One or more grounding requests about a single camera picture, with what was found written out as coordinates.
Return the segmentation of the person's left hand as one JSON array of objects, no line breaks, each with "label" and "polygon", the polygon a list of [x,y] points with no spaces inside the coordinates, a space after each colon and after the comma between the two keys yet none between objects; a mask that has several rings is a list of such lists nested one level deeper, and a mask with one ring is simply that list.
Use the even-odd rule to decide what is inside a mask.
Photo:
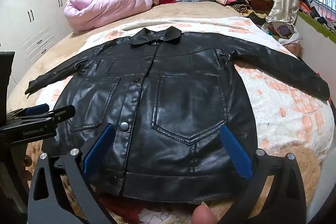
[{"label": "person's left hand", "polygon": [[21,169],[21,171],[19,173],[19,176],[20,176],[21,180],[23,182],[31,181],[32,178],[33,178],[33,175],[28,170],[28,168],[32,166],[33,160],[31,159],[31,157],[29,155],[25,155],[22,158],[21,164],[22,164],[22,169]]}]

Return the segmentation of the person's right hand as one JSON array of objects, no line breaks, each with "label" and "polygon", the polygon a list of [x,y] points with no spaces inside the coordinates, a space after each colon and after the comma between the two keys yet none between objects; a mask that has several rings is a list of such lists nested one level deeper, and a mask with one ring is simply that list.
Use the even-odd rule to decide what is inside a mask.
[{"label": "person's right hand", "polygon": [[218,219],[214,216],[211,209],[204,202],[195,208],[191,217],[191,224],[217,224],[217,223]]}]

